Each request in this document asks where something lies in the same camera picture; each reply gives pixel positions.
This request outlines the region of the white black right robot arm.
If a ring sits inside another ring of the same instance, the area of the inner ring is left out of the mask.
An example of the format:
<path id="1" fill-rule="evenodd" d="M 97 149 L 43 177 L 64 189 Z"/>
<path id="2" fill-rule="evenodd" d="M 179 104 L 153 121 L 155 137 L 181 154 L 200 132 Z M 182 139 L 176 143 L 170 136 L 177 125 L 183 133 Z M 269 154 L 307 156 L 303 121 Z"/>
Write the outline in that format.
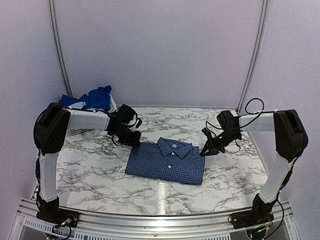
<path id="1" fill-rule="evenodd" d="M 281 190 L 289 182 L 295 162 L 308 145 L 308 135 L 296 110 L 260 111 L 234 116 L 224 110 L 217 116 L 221 130 L 213 136 L 212 131 L 201 131 L 207 140 L 200 154 L 203 157 L 225 153 L 233 141 L 241 140 L 243 132 L 273 132 L 275 136 L 275 162 L 260 192 L 254 197 L 252 208 L 230 215 L 234 228 L 252 226 L 269 218 Z"/>

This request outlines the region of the light blue garment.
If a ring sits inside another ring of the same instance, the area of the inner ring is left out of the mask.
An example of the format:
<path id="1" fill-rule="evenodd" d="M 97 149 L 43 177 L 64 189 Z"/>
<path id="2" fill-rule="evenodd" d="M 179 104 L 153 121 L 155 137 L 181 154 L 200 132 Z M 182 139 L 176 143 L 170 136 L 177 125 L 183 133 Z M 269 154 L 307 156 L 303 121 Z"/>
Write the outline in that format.
<path id="1" fill-rule="evenodd" d="M 86 107 L 86 102 L 85 101 L 80 101 L 73 103 L 68 106 L 69 109 L 77 109 L 77 110 L 83 110 Z"/>

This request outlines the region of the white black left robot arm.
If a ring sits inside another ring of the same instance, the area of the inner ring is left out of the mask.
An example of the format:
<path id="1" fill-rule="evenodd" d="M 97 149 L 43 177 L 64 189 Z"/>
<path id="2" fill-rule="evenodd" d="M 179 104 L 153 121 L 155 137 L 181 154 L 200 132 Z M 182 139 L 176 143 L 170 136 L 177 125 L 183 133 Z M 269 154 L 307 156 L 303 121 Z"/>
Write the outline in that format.
<path id="1" fill-rule="evenodd" d="M 106 131 L 116 146 L 138 147 L 142 124 L 135 110 L 123 104 L 113 112 L 98 109 L 76 109 L 52 102 L 43 110 L 33 127 L 33 140 L 38 150 L 35 165 L 38 192 L 36 194 L 37 217 L 58 223 L 71 218 L 78 219 L 76 211 L 60 208 L 56 188 L 57 160 L 69 129 Z"/>

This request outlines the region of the blue checked shirt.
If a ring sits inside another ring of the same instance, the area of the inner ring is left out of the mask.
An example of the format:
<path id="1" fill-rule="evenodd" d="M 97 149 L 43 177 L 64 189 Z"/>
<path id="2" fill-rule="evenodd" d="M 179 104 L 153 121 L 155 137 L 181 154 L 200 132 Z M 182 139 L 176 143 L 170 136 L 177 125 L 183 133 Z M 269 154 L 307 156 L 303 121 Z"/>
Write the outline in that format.
<path id="1" fill-rule="evenodd" d="M 131 149 L 125 173 L 128 175 L 201 185 L 205 157 L 192 143 L 160 137 L 157 142 L 143 142 Z"/>

